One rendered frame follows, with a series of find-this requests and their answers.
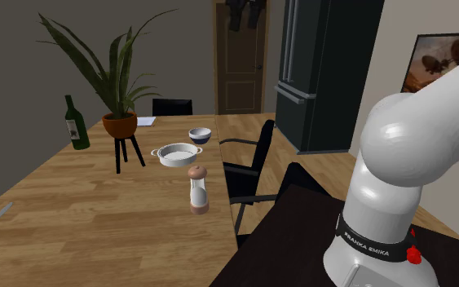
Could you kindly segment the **black refrigerator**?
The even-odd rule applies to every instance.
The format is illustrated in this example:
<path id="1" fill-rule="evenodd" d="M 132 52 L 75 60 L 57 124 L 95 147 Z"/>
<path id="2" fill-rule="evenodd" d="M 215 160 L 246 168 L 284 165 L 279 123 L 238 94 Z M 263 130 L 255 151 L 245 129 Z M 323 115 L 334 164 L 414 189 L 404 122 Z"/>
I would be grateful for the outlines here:
<path id="1" fill-rule="evenodd" d="M 297 153 L 348 152 L 385 0 L 286 0 L 276 127 Z"/>

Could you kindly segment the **green wine bottle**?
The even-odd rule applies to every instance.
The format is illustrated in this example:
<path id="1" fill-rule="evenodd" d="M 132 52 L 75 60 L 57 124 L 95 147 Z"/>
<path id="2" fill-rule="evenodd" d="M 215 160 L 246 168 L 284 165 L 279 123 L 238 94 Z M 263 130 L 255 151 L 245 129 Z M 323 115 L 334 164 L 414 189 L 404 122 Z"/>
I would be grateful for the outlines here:
<path id="1" fill-rule="evenodd" d="M 86 125 L 83 116 L 75 109 L 71 95 L 66 95 L 65 100 L 67 104 L 65 121 L 73 148 L 76 150 L 89 148 L 90 141 L 86 132 Z"/>

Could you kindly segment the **black office chair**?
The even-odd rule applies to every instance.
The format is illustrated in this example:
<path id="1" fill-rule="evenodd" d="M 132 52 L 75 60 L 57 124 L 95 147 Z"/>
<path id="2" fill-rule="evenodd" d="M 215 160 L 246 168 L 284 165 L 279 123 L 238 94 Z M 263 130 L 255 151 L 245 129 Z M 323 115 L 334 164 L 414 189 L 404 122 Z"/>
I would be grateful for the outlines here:
<path id="1" fill-rule="evenodd" d="M 271 145 L 274 126 L 274 120 L 266 120 L 261 129 L 258 141 L 231 138 L 219 142 L 220 144 L 237 142 L 256 146 L 252 166 L 242 166 L 230 162 L 223 163 L 227 191 L 230 199 L 234 197 L 256 195 L 259 177 Z"/>

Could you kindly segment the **dark robot stand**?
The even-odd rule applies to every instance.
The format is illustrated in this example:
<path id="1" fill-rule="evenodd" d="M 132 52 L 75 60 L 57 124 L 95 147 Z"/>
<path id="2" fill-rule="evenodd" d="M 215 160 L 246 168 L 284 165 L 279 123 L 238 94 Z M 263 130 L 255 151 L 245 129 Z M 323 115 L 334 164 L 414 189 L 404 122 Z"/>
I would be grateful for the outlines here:
<path id="1" fill-rule="evenodd" d="M 290 186 L 209 287 L 336 287 L 323 266 L 343 201 Z M 459 240 L 415 226 L 440 287 L 459 287 Z"/>

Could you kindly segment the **white and blue bowl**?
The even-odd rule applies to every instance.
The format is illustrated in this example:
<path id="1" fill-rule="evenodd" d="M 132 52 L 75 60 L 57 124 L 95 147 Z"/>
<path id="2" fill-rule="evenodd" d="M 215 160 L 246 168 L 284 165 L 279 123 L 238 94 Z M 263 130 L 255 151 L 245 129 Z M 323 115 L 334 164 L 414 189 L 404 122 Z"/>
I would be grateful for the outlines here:
<path id="1" fill-rule="evenodd" d="M 211 129 L 205 127 L 192 128 L 188 135 L 195 144 L 206 144 L 210 140 Z"/>

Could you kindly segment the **potted plant on black stand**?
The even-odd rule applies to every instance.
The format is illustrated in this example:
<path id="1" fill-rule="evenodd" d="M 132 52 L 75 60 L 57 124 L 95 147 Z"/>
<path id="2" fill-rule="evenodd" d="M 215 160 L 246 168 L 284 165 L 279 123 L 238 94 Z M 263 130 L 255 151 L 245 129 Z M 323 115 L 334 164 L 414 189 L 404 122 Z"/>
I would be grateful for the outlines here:
<path id="1" fill-rule="evenodd" d="M 106 105 L 109 114 L 102 117 L 105 130 L 114 138 L 116 172 L 121 172 L 121 161 L 127 161 L 126 140 L 130 140 L 140 164 L 145 165 L 139 145 L 135 138 L 137 115 L 135 101 L 152 96 L 150 86 L 136 86 L 129 82 L 130 67 L 135 40 L 145 32 L 129 29 L 117 36 L 110 44 L 108 69 L 105 69 L 95 53 L 67 26 L 59 22 L 40 17 L 47 32 L 52 36 L 52 45 L 57 45 L 71 59 L 82 76 L 95 90 Z"/>

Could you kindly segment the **brown wooden door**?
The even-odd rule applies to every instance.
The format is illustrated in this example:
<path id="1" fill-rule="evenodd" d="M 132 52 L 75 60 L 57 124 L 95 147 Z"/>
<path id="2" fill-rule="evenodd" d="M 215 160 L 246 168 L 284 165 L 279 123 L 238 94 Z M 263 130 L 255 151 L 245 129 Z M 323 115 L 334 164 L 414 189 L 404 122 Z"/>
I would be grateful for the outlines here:
<path id="1" fill-rule="evenodd" d="M 213 0 L 215 112 L 261 113 L 264 105 L 267 18 L 264 7 L 257 28 L 250 29 L 250 8 L 242 11 L 240 29 L 229 29 L 231 12 L 225 0 Z"/>

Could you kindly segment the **salt grinder with wooden cap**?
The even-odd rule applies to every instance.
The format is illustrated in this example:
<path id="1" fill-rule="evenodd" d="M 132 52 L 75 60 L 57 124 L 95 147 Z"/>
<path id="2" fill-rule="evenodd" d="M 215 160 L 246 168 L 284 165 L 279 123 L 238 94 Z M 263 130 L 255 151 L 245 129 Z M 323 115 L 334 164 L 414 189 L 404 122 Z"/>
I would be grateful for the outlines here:
<path id="1" fill-rule="evenodd" d="M 188 170 L 190 178 L 190 209 L 195 215 L 201 215 L 209 210 L 209 200 L 205 187 L 207 169 L 203 166 L 193 166 Z"/>

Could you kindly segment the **white round baking dish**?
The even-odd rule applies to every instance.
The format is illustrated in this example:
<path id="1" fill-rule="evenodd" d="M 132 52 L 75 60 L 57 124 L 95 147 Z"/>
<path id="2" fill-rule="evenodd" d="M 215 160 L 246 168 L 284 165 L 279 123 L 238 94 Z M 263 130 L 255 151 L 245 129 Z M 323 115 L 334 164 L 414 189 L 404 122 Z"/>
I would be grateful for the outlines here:
<path id="1" fill-rule="evenodd" d="M 171 143 L 158 149 L 153 149 L 150 154 L 157 156 L 162 165 L 168 167 L 182 167 L 192 164 L 203 148 L 190 143 Z"/>

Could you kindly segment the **framed wall picture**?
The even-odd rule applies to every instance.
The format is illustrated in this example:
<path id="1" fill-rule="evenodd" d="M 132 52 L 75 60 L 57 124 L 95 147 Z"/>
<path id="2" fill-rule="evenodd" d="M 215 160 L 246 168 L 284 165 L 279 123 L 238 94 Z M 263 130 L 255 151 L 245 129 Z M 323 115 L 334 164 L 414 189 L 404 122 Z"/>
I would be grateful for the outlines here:
<path id="1" fill-rule="evenodd" d="M 459 33 L 418 34 L 401 92 L 415 93 L 459 65 Z"/>

